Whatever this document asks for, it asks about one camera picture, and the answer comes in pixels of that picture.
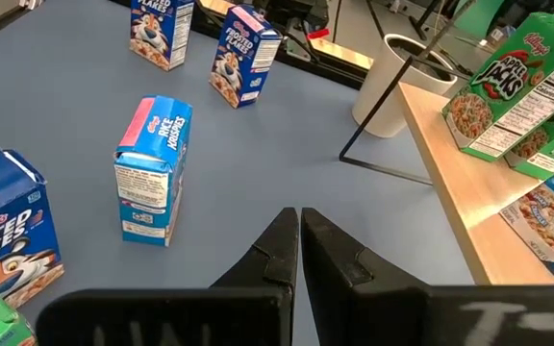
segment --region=black equipment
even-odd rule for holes
[[[554,344],[554,286],[430,286],[317,210],[300,232],[322,346]],[[211,287],[65,295],[41,312],[39,345],[291,345],[297,255],[288,208]]]

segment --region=black metal stand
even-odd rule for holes
[[[426,65],[434,67],[434,68],[436,68],[440,71],[443,71],[443,72],[445,72],[449,75],[453,75],[453,76],[456,76],[458,78],[462,78],[464,80],[469,79],[469,77],[467,75],[465,75],[463,73],[460,73],[458,71],[446,68],[446,67],[444,67],[444,66],[442,66],[438,63],[429,62],[429,61],[426,61],[426,60],[423,61],[423,60],[419,59],[418,57],[410,56],[403,63],[403,66],[396,73],[396,76],[394,76],[394,79],[392,79],[389,86],[386,88],[386,90],[382,94],[382,96],[380,96],[380,99],[377,100],[377,102],[375,103],[375,105],[373,106],[373,108],[371,109],[369,114],[366,116],[365,120],[363,120],[363,122],[358,127],[358,129],[356,129],[356,132],[354,133],[354,135],[352,137],[350,137],[350,139],[347,141],[347,143],[345,144],[343,149],[341,149],[341,152],[339,153],[339,161],[354,164],[354,165],[357,165],[357,166],[360,166],[360,167],[363,167],[363,168],[367,168],[367,169],[371,169],[371,170],[374,170],[374,171],[377,171],[377,172],[389,174],[389,175],[392,175],[394,177],[406,179],[406,180],[409,180],[409,181],[413,181],[413,182],[417,182],[417,183],[421,183],[421,184],[426,184],[426,185],[432,185],[433,183],[431,183],[431,181],[426,177],[420,177],[420,176],[410,174],[410,173],[406,173],[406,172],[402,172],[402,171],[399,171],[399,170],[396,170],[396,169],[393,169],[393,168],[388,168],[388,167],[380,166],[380,165],[377,165],[377,164],[374,164],[374,163],[369,163],[369,162],[366,162],[366,161],[360,161],[360,160],[348,158],[345,155],[345,154],[347,154],[347,151],[350,150],[350,148],[352,147],[352,145],[354,144],[356,139],[358,139],[358,137],[361,135],[361,133],[365,129],[366,125],[371,121],[371,119],[373,119],[373,116],[375,116],[375,113],[380,109],[380,107],[382,107],[384,102],[389,98],[390,93],[396,88],[397,84],[401,80],[401,77],[403,77],[405,72],[408,70],[408,68],[410,68],[410,66],[412,66],[412,64],[414,62],[426,64]]]
[[[433,2],[427,7],[427,10],[422,14],[422,17],[420,19],[416,19],[410,15],[410,23],[412,23],[412,26],[414,26],[414,30],[418,33],[420,36],[420,39],[427,40],[426,34],[424,34],[424,31],[422,30],[422,25],[427,21],[427,18],[429,18],[429,15],[433,12],[435,7],[438,6],[441,0],[433,0]]]

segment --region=gray table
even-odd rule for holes
[[[285,206],[314,207],[430,284],[470,284],[435,191],[337,161],[356,90],[276,62],[258,104],[232,110],[208,83],[216,40],[192,33],[165,73],[128,50],[129,10],[51,0],[0,32],[0,146],[49,180],[65,274],[20,310],[89,287],[205,287]],[[123,242],[113,149],[140,97],[194,106],[184,195],[169,248]],[[405,132],[353,155],[425,174]],[[317,344],[299,266],[294,345]]]

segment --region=table surface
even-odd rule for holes
[[[405,117],[452,230],[479,284],[554,284],[554,276],[497,213],[541,181],[504,160],[459,151],[441,117],[443,96],[399,84]]]
[[[65,265],[21,307],[30,321],[84,288],[207,287],[288,206],[318,209],[429,284],[472,283],[433,188],[337,160],[357,127],[356,90],[276,62],[259,102],[233,110],[208,83],[215,39],[191,33],[185,64],[166,73],[129,51],[129,32],[129,9],[106,0],[50,0],[0,32],[0,146],[48,179]],[[169,248],[122,241],[118,218],[113,150],[151,93],[194,107]],[[387,148],[384,163],[424,169],[407,132],[352,149]],[[294,345],[313,346],[298,269]]]

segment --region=wooden shelf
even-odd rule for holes
[[[541,181],[462,153],[443,118],[448,102],[399,84],[405,118],[478,284],[554,284],[554,276],[497,213]]]

